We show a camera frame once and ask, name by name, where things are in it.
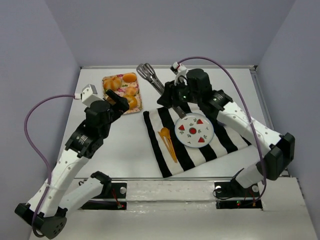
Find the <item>metal tongs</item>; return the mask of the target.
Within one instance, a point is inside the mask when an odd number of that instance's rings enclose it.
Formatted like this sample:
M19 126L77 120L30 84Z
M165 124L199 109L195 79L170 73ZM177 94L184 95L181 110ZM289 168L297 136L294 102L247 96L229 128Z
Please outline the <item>metal tongs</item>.
M149 63L141 63L136 67L137 73L147 80L156 91L162 96L165 91L165 86L159 80L154 68Z

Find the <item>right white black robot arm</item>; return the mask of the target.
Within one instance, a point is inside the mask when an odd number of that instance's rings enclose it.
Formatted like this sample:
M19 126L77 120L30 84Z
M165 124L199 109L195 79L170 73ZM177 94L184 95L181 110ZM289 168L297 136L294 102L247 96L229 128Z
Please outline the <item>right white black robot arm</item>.
M186 113L175 126L177 139L185 146L204 147L214 137L214 123L225 125L256 147L259 161L239 170L227 191L234 196L258 182L275 181L294 158L295 137L269 129L250 116L222 89L212 88L209 75L201 68L171 67L175 79L166 82L158 104L177 109L184 103L196 104L200 114Z

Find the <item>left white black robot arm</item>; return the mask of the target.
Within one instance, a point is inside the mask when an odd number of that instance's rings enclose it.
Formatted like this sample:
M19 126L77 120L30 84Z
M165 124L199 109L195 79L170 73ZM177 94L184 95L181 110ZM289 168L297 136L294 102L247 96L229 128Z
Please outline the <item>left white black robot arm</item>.
M85 106L85 119L67 140L65 147L54 167L30 139L28 120L24 120L24 133L36 153L47 167L47 179L37 193L26 203L20 203L14 212L31 226L38 238L49 240L57 237L66 226L67 217L81 208L86 202L112 189L111 178L96 171L81 186L66 193L78 172L89 162L109 135L111 124L119 119L130 106L125 97L107 90L114 101L98 96L95 87L87 85L81 93L71 94L70 98L80 100Z

